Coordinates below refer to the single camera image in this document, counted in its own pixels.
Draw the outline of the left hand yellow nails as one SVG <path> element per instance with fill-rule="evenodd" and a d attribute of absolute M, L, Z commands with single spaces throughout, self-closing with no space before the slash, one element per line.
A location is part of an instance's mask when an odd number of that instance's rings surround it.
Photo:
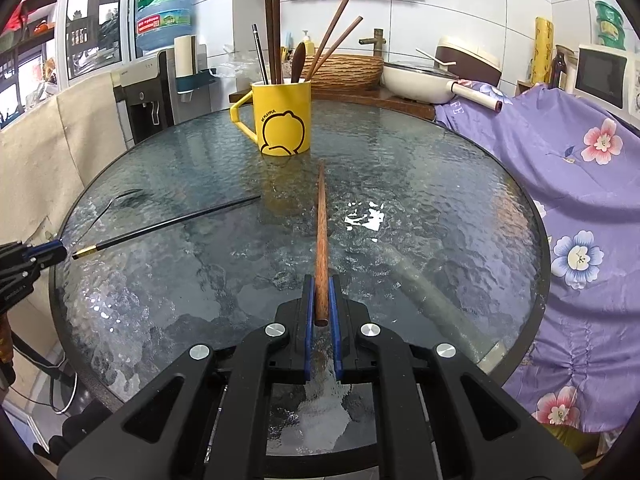
<path fill-rule="evenodd" d="M 0 361 L 2 364 L 11 363 L 13 360 L 12 330 L 8 316 L 0 315 Z"/>

